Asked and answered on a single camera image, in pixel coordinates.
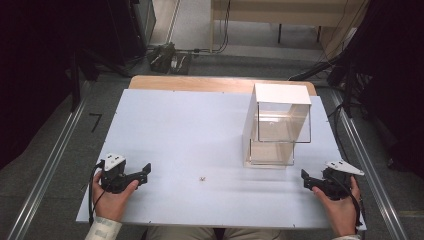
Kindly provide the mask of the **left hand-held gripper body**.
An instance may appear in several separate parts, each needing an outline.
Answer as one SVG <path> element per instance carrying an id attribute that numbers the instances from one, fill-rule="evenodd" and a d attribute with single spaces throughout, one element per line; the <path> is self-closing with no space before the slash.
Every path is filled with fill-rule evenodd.
<path id="1" fill-rule="evenodd" d="M 101 160 L 103 164 L 101 174 L 101 187 L 106 192 L 121 193 L 126 189 L 127 179 L 124 173 L 126 158 L 119 154 L 108 153 Z"/>

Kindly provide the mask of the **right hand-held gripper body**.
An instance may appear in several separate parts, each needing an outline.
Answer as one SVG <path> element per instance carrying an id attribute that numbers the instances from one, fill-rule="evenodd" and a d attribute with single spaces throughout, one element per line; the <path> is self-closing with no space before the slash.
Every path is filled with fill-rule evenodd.
<path id="1" fill-rule="evenodd" d="M 349 195 L 351 188 L 350 177 L 352 175 L 365 175 L 363 170 L 343 160 L 327 162 L 326 166 L 327 168 L 322 172 L 324 179 L 323 192 L 331 200 L 340 200 Z"/>

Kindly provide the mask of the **person's left hand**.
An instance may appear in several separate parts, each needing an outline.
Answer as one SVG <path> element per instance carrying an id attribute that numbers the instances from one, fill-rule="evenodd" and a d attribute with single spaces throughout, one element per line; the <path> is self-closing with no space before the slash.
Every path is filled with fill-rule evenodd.
<path id="1" fill-rule="evenodd" d="M 138 181 L 132 181 L 126 189 L 119 193 L 113 194 L 104 192 L 99 184 L 101 179 L 101 172 L 94 175 L 92 182 L 93 196 L 92 200 L 95 204 L 95 212 L 98 217 L 103 217 L 115 222 L 120 222 L 124 216 L 127 202 L 130 196 L 138 188 Z"/>

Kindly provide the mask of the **person's right hand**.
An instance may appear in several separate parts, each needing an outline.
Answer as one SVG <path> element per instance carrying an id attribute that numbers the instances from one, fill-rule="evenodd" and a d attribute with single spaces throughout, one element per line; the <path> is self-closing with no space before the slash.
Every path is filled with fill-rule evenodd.
<path id="1" fill-rule="evenodd" d="M 356 179 L 353 176 L 350 179 L 351 194 L 355 202 L 358 203 L 360 201 L 360 189 Z M 356 220 L 358 214 L 354 205 L 355 202 L 351 197 L 332 201 L 318 187 L 314 187 L 312 191 L 324 206 L 335 237 L 357 234 Z"/>

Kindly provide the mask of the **clear box with white top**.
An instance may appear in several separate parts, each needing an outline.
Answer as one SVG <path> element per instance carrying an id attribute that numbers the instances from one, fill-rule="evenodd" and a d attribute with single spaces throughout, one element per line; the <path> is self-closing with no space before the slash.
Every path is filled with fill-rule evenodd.
<path id="1" fill-rule="evenodd" d="M 244 166 L 293 166 L 295 146 L 311 142 L 311 106 L 306 86 L 255 83 L 243 129 Z"/>

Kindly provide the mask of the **wooden table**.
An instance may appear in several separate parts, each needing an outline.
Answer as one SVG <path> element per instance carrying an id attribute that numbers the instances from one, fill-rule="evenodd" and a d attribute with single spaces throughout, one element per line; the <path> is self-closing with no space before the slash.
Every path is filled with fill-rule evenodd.
<path id="1" fill-rule="evenodd" d="M 131 79 L 129 89 L 251 93 L 255 83 L 302 85 L 311 96 L 317 95 L 311 82 L 206 76 L 137 75 Z"/>

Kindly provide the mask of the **black metal stand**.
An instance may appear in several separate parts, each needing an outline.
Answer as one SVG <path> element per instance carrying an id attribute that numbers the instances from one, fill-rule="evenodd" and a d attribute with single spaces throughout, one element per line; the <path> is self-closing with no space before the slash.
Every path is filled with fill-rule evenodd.
<path id="1" fill-rule="evenodd" d="M 105 57 L 87 48 L 74 48 L 70 54 L 70 80 L 72 82 L 72 106 L 71 111 L 75 112 L 82 102 L 80 74 L 83 74 L 88 81 L 96 81 L 99 70 L 95 63 L 100 63 L 109 70 L 126 78 L 131 78 L 127 70 L 107 60 Z"/>

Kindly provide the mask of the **dark power strip bundle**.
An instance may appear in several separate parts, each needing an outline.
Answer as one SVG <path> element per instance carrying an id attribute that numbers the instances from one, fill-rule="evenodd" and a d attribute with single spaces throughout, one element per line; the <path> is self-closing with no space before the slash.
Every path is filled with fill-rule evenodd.
<path id="1" fill-rule="evenodd" d="M 154 72 L 172 75 L 187 75 L 192 60 L 188 52 L 181 52 L 170 42 L 155 47 L 147 54 L 150 69 Z"/>

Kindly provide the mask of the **black curtain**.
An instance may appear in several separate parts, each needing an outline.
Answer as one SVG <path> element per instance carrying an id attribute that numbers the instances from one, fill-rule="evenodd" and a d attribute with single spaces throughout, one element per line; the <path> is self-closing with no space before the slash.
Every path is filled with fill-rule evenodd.
<path id="1" fill-rule="evenodd" d="M 391 157 L 424 180 L 424 0 L 370 0 L 348 48 L 371 77 L 360 101 L 396 139 Z"/>
<path id="2" fill-rule="evenodd" d="M 21 155 L 56 107 L 98 76 L 85 54 L 96 0 L 0 0 L 0 169 Z"/>

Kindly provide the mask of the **black cabinet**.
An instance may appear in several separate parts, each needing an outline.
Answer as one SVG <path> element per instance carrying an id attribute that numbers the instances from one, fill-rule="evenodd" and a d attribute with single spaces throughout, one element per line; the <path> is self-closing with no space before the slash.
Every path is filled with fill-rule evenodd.
<path id="1" fill-rule="evenodd" d="M 144 57 L 156 24 L 152 0 L 107 0 L 122 64 Z"/>

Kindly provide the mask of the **light wooden desk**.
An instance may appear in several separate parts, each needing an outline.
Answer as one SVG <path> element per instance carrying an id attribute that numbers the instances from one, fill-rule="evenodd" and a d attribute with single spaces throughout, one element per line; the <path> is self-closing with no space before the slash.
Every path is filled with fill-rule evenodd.
<path id="1" fill-rule="evenodd" d="M 319 28 L 318 40 L 325 56 L 333 58 L 342 51 L 343 42 L 357 28 L 370 0 L 208 0 L 210 4 L 210 45 L 214 23 L 229 21 L 308 25 Z"/>

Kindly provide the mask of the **metal floor rail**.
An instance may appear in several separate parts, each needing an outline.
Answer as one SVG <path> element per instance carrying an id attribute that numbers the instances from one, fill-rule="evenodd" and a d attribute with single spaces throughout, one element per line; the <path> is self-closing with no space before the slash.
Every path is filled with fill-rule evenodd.
<path id="1" fill-rule="evenodd" d="M 350 118 L 346 110 L 343 108 L 343 95 L 337 90 L 332 90 L 330 96 L 335 105 L 335 113 L 333 114 L 334 134 L 336 142 L 340 145 L 342 155 L 346 160 L 352 162 L 352 157 L 348 156 L 346 146 L 340 139 L 338 126 L 342 127 L 348 137 L 349 145 L 355 153 L 355 159 L 365 173 L 365 179 L 378 207 L 379 215 L 382 217 L 382 220 L 388 230 L 390 239 L 409 240 L 403 224 L 401 223 L 400 217 L 394 208 L 386 188 L 383 186 L 383 182 L 374 166 L 372 158 L 370 157 L 361 135 L 358 132 L 355 120 Z"/>
<path id="2" fill-rule="evenodd" d="M 75 110 L 69 114 L 41 173 L 35 181 L 35 185 L 25 199 L 17 219 L 14 222 L 13 228 L 8 234 L 6 240 L 24 240 L 29 226 L 31 225 L 52 177 L 61 161 L 62 155 L 68 145 L 74 129 L 78 124 L 93 85 L 94 83 L 90 81 L 85 81 L 82 84 L 80 103 L 76 106 Z"/>

